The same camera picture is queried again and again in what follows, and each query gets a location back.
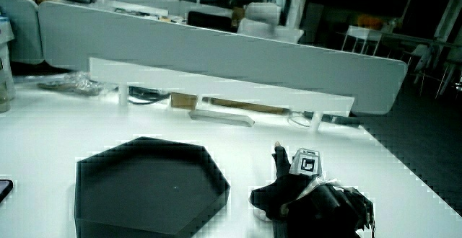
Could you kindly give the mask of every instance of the desk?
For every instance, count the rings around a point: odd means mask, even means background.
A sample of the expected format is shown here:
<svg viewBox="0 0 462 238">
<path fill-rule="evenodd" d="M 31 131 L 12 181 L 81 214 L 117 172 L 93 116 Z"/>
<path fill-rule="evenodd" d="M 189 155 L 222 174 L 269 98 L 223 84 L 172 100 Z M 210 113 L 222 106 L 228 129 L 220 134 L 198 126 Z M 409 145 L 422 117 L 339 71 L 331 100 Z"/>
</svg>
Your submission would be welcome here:
<svg viewBox="0 0 462 238">
<path fill-rule="evenodd" d="M 289 158 L 298 148 L 323 156 L 327 177 L 353 185 L 375 203 L 377 237 L 459 237 L 462 219 L 365 129 L 321 123 L 319 133 L 280 115 L 252 128 L 191 120 L 165 103 L 121 109 L 117 95 L 80 97 L 17 84 L 0 114 L 0 177 L 14 189 L 0 204 L 3 237 L 74 238 L 75 167 L 80 159 L 139 136 L 205 146 L 231 185 L 227 206 L 195 237 L 272 237 L 248 202 L 275 178 L 276 141 Z M 360 232 L 370 237 L 368 230 Z"/>
</svg>

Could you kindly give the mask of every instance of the white partition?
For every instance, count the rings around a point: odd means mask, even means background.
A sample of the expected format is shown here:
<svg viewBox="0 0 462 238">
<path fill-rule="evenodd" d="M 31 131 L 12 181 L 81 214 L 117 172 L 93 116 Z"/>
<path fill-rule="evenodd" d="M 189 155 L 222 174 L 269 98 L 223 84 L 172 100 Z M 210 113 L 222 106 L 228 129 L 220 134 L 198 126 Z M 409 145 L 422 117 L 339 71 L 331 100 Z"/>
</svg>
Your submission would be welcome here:
<svg viewBox="0 0 462 238">
<path fill-rule="evenodd" d="M 348 116 L 354 101 L 352 97 L 222 79 L 100 58 L 90 58 L 90 74 L 95 81 L 250 102 L 292 111 L 317 111 L 329 115 Z"/>
<path fill-rule="evenodd" d="M 407 71 L 403 61 L 280 43 L 82 6 L 39 7 L 50 65 L 88 71 L 90 57 L 354 97 L 354 112 L 387 113 Z"/>
<path fill-rule="evenodd" d="M 32 0 L 0 0 L 0 12 L 9 18 L 15 36 L 11 42 L 12 61 L 43 62 L 37 4 Z"/>
</svg>

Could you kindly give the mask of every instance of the white stool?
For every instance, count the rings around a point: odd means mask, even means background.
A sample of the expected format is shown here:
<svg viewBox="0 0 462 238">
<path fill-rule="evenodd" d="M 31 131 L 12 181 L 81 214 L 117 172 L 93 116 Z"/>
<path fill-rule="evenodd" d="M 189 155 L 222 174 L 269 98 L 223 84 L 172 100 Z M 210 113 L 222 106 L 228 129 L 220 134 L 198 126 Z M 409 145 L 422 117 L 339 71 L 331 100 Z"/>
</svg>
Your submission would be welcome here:
<svg viewBox="0 0 462 238">
<path fill-rule="evenodd" d="M 375 49 L 374 49 L 374 52 L 372 54 L 373 56 L 375 56 L 375 53 L 377 52 L 377 49 L 378 49 L 378 43 L 380 42 L 380 39 L 382 38 L 382 33 L 379 32 L 379 31 L 376 31 L 376 30 L 371 30 L 371 29 L 367 29 L 367 28 L 356 27 L 356 26 L 350 25 L 348 27 L 347 32 L 346 32 L 344 44 L 341 46 L 341 50 L 344 49 L 345 43 L 347 42 L 348 36 L 356 38 L 355 42 L 354 42 L 354 45 L 353 45 L 352 52 L 354 52 L 354 49 L 356 48 L 358 39 L 363 40 L 362 47 L 361 47 L 361 52 L 359 52 L 361 54 L 364 53 L 365 46 L 366 46 L 367 42 L 376 42 Z"/>
</svg>

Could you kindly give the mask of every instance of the black object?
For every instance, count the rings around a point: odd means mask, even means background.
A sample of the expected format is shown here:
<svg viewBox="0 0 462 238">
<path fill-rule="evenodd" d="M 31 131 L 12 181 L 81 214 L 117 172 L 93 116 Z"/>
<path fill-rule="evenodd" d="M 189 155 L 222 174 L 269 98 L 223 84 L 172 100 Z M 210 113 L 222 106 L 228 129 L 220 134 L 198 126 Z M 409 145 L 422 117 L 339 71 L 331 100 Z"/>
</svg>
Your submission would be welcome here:
<svg viewBox="0 0 462 238">
<path fill-rule="evenodd" d="M 188 13 L 188 25 L 197 27 L 233 32 L 231 27 L 232 20 L 229 17 L 223 17 L 213 14 L 190 11 Z"/>
<path fill-rule="evenodd" d="M 203 146 L 137 138 L 77 163 L 77 237 L 191 237 L 229 192 Z"/>
<path fill-rule="evenodd" d="M 13 189 L 13 182 L 11 180 L 0 180 L 0 202 L 8 195 L 9 191 Z"/>
<path fill-rule="evenodd" d="M 274 147 L 272 154 L 276 163 L 276 180 L 262 188 L 252 190 L 250 203 L 266 213 L 271 220 L 285 221 L 281 216 L 281 206 L 297 199 L 298 195 L 310 184 L 316 175 L 290 174 L 290 163 L 283 146 Z"/>
<path fill-rule="evenodd" d="M 282 146 L 274 148 L 276 180 L 250 194 L 250 203 L 264 210 L 273 223 L 274 237 L 358 238 L 358 229 L 375 231 L 373 204 L 355 188 L 340 190 L 322 184 L 308 195 L 300 193 L 317 175 L 289 173 L 290 163 Z"/>
<path fill-rule="evenodd" d="M 128 100 L 130 103 L 135 105 L 150 105 L 161 100 L 165 100 L 170 97 L 170 93 L 163 94 L 156 89 L 146 89 L 143 87 L 128 87 L 128 95 L 130 97 L 137 98 L 138 100 L 143 100 L 144 102 L 134 102 Z"/>
<path fill-rule="evenodd" d="M 313 119 L 313 112 L 303 112 L 303 117 L 307 118 L 308 120 Z M 326 122 L 326 123 L 335 123 L 339 125 L 345 125 L 353 128 L 358 128 L 361 122 L 359 121 L 358 118 L 355 117 L 345 117 L 345 116 L 339 116 L 339 115 L 327 115 L 324 114 L 323 117 L 321 118 L 321 122 Z"/>
<path fill-rule="evenodd" d="M 358 229 L 375 231 L 373 205 L 358 190 L 336 190 L 320 185 L 305 197 L 288 205 L 288 237 L 300 237 L 307 230 L 313 237 L 359 237 Z"/>
</svg>

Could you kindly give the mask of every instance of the cable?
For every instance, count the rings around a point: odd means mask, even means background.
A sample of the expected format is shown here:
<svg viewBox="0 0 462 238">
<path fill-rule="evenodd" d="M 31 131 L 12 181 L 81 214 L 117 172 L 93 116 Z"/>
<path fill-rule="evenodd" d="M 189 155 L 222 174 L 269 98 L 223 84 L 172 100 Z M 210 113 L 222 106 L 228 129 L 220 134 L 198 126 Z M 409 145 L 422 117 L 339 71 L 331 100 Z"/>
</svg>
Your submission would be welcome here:
<svg viewBox="0 0 462 238">
<path fill-rule="evenodd" d="M 128 95 L 129 97 L 144 101 L 137 102 L 128 100 L 128 102 L 134 105 L 151 105 L 170 97 L 170 93 L 163 94 L 160 90 L 146 89 L 143 87 L 129 87 Z"/>
<path fill-rule="evenodd" d="M 307 120 L 306 117 L 303 116 L 302 112 L 291 111 L 290 114 L 289 114 L 289 117 L 287 117 L 287 122 L 290 123 L 290 121 L 292 121 L 293 123 L 296 123 L 296 124 L 298 124 L 298 125 L 300 125 L 302 127 L 306 127 L 306 128 L 310 127 L 311 123 L 309 121 L 308 121 L 308 124 L 304 124 L 304 123 L 300 123 L 300 122 L 297 122 L 296 120 L 294 120 L 294 114 L 298 114 L 299 115 L 298 117 L 301 117 L 301 118 Z"/>
</svg>

